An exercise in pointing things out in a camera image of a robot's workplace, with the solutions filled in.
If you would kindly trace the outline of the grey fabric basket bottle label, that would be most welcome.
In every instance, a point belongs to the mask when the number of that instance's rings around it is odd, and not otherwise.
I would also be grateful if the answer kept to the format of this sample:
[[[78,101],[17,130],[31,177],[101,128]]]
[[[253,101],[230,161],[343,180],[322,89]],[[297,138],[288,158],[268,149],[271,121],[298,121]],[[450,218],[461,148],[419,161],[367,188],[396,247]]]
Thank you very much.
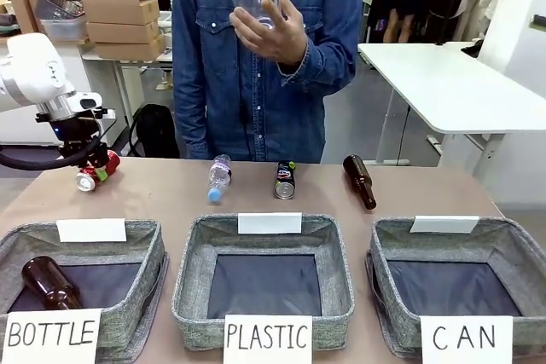
[[[96,364],[133,364],[147,342],[169,257],[161,225],[125,221],[124,242],[71,243],[53,222],[20,225],[0,239],[0,361],[11,311],[41,309],[24,287],[21,270],[30,259],[54,259],[78,287],[87,309],[102,311]]]

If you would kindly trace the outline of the small cardboard box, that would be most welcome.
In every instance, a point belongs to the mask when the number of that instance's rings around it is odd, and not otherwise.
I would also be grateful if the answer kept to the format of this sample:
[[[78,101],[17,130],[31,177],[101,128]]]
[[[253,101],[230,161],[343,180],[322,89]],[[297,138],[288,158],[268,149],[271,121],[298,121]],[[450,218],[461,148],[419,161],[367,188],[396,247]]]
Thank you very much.
[[[10,0],[22,34],[40,32],[45,34],[40,19],[35,15],[38,0]]]

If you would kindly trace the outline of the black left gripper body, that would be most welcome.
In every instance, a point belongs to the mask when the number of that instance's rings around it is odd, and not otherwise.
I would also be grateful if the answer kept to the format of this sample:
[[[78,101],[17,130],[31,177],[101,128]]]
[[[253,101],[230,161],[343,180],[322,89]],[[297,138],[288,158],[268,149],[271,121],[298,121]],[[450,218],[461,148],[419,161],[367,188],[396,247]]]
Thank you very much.
[[[56,120],[48,113],[37,113],[36,121],[48,123],[61,142],[61,159],[49,166],[105,166],[109,156],[102,137],[108,128],[101,131],[101,119],[115,120],[115,111],[99,107],[76,113],[71,118]]]

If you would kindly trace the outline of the white paper label BOTTLE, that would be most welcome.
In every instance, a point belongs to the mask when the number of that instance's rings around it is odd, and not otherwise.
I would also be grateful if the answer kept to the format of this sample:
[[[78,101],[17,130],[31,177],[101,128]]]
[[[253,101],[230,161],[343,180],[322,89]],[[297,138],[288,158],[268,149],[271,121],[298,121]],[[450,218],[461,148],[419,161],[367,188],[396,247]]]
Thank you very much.
[[[96,364],[100,309],[8,314],[1,364]]]

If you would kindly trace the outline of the white shelf table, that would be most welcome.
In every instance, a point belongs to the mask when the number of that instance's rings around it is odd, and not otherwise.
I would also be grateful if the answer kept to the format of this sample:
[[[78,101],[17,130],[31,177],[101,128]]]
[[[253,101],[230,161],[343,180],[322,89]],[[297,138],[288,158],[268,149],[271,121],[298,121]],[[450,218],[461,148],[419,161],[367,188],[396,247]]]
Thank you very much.
[[[96,15],[88,20],[87,32],[94,49],[87,60],[109,62],[125,111],[125,121],[144,103],[142,81],[137,71],[143,66],[157,68],[171,51],[171,14],[160,12],[153,2],[120,13]]]

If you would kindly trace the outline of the person's hand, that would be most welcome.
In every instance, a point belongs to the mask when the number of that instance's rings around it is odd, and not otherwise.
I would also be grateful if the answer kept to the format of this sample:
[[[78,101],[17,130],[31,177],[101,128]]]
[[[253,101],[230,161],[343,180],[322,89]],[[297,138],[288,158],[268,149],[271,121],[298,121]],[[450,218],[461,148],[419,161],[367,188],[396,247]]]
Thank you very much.
[[[244,8],[236,7],[229,14],[236,36],[254,54],[283,66],[298,67],[308,43],[302,14],[290,0],[279,0],[279,4],[262,0],[261,5],[273,27],[266,27]]]

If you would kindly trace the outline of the black soda can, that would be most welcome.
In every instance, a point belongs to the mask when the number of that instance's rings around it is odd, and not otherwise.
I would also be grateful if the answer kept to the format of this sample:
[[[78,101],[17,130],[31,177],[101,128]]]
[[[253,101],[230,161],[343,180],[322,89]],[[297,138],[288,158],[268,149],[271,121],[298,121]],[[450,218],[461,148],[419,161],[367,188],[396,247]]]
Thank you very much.
[[[295,195],[295,163],[280,161],[276,169],[274,192],[279,199],[291,199]]]

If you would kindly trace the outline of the brown glass bottle long neck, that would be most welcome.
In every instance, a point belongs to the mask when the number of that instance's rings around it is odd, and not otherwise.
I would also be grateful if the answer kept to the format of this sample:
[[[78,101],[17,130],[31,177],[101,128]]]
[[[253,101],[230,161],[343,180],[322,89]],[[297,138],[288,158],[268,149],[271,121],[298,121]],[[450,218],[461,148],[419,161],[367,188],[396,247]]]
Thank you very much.
[[[373,182],[363,160],[358,155],[351,154],[344,159],[342,165],[348,182],[364,207],[369,211],[373,210],[376,207]]]

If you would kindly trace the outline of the white desk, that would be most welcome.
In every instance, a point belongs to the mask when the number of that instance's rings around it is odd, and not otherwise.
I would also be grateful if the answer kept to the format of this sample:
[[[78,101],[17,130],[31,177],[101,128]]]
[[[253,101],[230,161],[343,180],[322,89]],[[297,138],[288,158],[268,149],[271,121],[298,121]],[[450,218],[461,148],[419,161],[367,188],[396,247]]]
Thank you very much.
[[[477,176],[505,135],[546,131],[546,99],[463,53],[462,47],[361,43],[358,50],[432,130],[477,143]]]

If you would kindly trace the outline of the clear plastic storage bin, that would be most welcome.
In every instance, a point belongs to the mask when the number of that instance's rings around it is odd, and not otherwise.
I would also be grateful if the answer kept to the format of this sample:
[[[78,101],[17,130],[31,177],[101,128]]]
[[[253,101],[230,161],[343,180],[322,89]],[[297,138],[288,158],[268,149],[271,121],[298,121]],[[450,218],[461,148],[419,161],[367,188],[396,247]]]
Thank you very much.
[[[52,41],[80,41],[88,37],[82,0],[37,0],[35,17]]]

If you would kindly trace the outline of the stacked cardboard boxes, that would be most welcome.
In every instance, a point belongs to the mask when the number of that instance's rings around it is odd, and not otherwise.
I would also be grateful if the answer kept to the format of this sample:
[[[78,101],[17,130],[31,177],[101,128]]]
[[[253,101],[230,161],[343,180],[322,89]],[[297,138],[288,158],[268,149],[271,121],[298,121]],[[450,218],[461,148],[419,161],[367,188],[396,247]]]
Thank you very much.
[[[153,61],[166,50],[158,0],[83,0],[97,55],[111,61]]]

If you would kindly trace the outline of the white paper label PLASTIC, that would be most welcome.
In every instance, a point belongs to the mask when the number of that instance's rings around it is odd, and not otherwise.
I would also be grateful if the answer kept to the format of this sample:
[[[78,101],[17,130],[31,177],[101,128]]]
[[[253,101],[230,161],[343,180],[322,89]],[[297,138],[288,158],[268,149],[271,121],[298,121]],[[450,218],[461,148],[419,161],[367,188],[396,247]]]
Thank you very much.
[[[223,364],[312,364],[308,315],[226,315]]]

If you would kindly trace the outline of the person in denim shirt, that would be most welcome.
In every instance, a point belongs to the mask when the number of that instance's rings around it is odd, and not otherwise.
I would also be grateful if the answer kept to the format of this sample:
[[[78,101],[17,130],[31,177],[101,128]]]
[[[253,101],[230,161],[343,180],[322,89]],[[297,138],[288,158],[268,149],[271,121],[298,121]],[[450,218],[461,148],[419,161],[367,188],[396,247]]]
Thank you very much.
[[[298,67],[243,45],[232,0],[173,0],[175,119],[191,159],[321,161],[323,101],[355,77],[362,0],[290,1],[308,37]]]

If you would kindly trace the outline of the white paper label CAN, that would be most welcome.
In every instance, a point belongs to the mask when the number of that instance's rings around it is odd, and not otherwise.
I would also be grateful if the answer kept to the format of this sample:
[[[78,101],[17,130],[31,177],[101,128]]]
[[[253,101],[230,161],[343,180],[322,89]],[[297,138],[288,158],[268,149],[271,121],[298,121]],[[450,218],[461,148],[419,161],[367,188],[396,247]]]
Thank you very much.
[[[422,316],[422,364],[513,364],[511,316]]]

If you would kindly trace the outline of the red soda can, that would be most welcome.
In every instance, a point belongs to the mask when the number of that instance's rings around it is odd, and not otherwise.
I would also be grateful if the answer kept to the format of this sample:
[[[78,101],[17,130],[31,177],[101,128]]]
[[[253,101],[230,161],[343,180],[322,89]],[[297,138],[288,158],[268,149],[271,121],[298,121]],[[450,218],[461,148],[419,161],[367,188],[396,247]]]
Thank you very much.
[[[120,157],[112,150],[107,151],[108,161],[103,167],[87,166],[79,170],[75,177],[76,187],[82,192],[92,192],[115,173],[120,165]]]

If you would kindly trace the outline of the blank white card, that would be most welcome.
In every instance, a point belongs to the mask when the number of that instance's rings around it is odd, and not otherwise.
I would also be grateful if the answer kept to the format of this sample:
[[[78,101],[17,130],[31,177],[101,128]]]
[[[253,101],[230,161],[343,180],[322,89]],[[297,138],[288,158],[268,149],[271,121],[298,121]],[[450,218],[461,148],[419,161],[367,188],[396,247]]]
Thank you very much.
[[[412,234],[471,234],[479,222],[478,216],[415,216]]]
[[[126,242],[124,218],[64,219],[57,220],[60,242],[101,243]]]
[[[300,234],[301,212],[254,212],[237,215],[238,234]]]

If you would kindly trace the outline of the grey fabric basket plastic label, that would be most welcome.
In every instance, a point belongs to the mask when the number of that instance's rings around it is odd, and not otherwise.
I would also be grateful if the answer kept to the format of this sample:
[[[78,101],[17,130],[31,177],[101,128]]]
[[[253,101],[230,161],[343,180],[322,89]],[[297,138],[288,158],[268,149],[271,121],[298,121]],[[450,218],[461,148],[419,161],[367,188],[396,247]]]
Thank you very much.
[[[226,315],[307,315],[314,350],[345,348],[355,297],[339,224],[303,215],[296,233],[243,234],[236,214],[189,230],[171,312],[190,351],[222,348]]]

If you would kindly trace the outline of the grey fabric basket can label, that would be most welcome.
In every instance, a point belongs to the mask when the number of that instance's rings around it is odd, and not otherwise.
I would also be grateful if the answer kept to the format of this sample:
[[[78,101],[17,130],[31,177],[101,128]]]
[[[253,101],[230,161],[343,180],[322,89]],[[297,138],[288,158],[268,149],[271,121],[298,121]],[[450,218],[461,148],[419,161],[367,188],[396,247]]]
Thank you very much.
[[[507,315],[514,356],[546,355],[546,250],[516,222],[480,218],[468,233],[382,218],[366,255],[383,338],[397,357],[421,356],[420,318]]]

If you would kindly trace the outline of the small clear plastic water bottle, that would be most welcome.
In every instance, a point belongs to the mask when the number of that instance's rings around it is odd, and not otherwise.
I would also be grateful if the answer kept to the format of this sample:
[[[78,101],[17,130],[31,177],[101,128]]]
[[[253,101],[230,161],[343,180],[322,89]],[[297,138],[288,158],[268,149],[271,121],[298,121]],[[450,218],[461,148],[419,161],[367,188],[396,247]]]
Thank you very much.
[[[211,203],[219,203],[231,183],[231,159],[227,154],[218,155],[212,162],[209,170],[208,200]]]

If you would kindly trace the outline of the black backpack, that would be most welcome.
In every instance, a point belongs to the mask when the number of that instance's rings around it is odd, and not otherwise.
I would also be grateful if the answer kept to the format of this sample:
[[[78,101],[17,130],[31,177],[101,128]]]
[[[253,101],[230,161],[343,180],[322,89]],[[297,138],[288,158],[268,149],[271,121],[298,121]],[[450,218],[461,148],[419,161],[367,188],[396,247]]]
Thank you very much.
[[[135,112],[128,143],[129,154],[136,157],[180,158],[171,111],[163,105],[149,103]]]

